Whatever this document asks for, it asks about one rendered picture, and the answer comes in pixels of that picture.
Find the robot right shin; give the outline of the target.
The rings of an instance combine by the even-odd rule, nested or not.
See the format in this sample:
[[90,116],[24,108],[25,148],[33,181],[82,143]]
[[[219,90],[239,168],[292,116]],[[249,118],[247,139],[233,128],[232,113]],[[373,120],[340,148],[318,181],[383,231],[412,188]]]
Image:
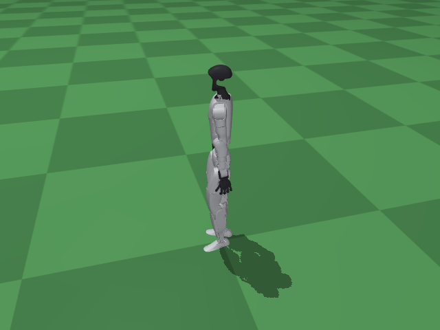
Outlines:
[[[227,215],[228,215],[228,206],[227,206],[227,204],[228,204],[228,199],[227,199],[225,202],[223,202],[222,204],[225,206],[225,209],[226,209],[226,214],[225,214],[225,216],[227,216]],[[225,231],[226,231],[226,228],[225,228]],[[224,232],[225,232],[225,231],[224,231]]]

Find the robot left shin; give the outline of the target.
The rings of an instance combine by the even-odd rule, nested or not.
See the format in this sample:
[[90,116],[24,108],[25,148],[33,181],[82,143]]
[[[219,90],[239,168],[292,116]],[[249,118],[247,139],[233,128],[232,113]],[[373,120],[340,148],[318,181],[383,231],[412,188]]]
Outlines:
[[217,242],[219,241],[219,244],[221,244],[224,242],[224,230],[226,228],[226,210],[224,208],[219,208],[215,216],[213,216],[210,212],[210,218],[213,230],[217,237]]

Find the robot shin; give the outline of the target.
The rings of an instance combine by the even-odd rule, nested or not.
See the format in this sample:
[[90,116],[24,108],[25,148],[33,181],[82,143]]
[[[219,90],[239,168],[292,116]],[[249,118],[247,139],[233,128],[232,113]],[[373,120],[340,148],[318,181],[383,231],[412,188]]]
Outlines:
[[[225,202],[223,202],[222,204],[225,206],[225,209],[226,209],[226,214],[225,214],[225,216],[227,216],[227,215],[228,215],[228,206],[227,206],[227,204],[228,204],[228,199],[227,199]],[[226,231],[226,228],[225,228],[225,231]],[[225,232],[225,231],[224,231],[224,232]]]
[[224,230],[226,228],[226,210],[224,208],[219,208],[215,216],[213,216],[210,212],[210,218],[213,230],[217,237],[217,242],[219,241],[219,244],[221,244],[224,242]]

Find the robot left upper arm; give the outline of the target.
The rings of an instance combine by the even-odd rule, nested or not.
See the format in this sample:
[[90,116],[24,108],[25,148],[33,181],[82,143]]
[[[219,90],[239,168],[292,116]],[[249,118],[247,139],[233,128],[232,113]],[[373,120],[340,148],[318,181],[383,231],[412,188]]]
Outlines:
[[224,141],[225,145],[227,145],[227,109],[225,108],[225,105],[216,104],[212,110],[212,116],[214,119],[215,131],[218,135],[218,137],[213,141],[213,146],[216,148],[216,143],[218,141]]

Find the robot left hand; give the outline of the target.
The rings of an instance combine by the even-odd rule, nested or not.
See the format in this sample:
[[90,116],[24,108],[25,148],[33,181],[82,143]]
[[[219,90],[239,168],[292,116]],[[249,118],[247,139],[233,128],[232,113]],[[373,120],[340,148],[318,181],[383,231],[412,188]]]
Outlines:
[[[228,179],[229,176],[221,178],[220,171],[218,171],[218,174],[219,174],[220,181],[219,181],[219,185],[218,185],[217,189],[215,190],[215,192],[217,192],[218,189],[220,188],[221,189],[221,192],[219,193],[220,195],[229,193],[229,187],[230,187],[230,191],[232,191],[231,183],[230,183],[230,180]],[[227,191],[226,191],[226,189],[227,189]]]

